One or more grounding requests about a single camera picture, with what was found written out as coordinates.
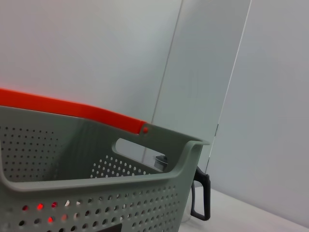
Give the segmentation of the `grey perforated storage bin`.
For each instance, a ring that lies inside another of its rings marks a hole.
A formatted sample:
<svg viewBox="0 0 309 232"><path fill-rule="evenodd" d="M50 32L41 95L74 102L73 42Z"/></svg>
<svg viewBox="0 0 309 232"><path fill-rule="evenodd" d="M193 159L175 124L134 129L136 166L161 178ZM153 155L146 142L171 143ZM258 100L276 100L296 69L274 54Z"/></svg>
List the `grey perforated storage bin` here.
<svg viewBox="0 0 309 232"><path fill-rule="evenodd" d="M0 106L0 232L178 232L206 141Z"/></svg>

